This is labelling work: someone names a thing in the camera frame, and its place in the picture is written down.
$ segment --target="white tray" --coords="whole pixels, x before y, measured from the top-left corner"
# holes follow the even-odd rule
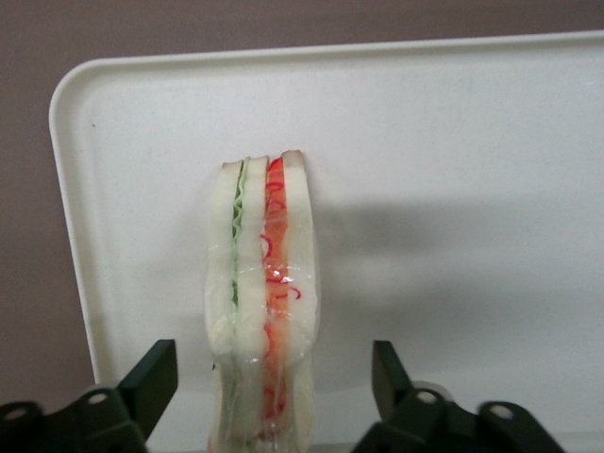
[[[378,419],[371,342],[387,339],[466,409],[511,400],[598,451],[603,119],[603,33],[78,66],[50,128],[97,381],[176,338],[180,387],[150,445],[205,448],[213,180],[299,148],[322,269],[316,443]]]

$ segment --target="black clamp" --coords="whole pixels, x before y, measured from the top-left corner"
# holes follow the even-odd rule
[[[159,340],[115,388],[49,415],[34,402],[0,406],[3,453],[143,453],[178,386],[176,343]]]
[[[563,453],[516,404],[486,402],[473,414],[434,390],[415,388],[390,342],[374,342],[372,387],[382,421],[353,453]]]

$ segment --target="plastic wrap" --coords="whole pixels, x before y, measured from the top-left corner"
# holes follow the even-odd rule
[[[216,414],[209,450],[308,450],[318,297],[302,154],[225,163],[212,203],[206,327]]]

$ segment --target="tomato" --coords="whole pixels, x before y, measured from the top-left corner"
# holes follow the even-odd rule
[[[264,234],[267,251],[264,256],[266,277],[266,308],[268,316],[264,331],[268,349],[264,356],[264,406],[266,419],[279,417],[287,404],[285,351],[288,325],[288,261],[285,236],[287,233],[287,200],[283,158],[271,162],[266,178],[266,212]]]

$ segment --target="sandwich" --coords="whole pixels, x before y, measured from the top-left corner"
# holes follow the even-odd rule
[[[217,393],[211,451],[308,450],[315,255],[300,151],[223,164],[205,284]]]

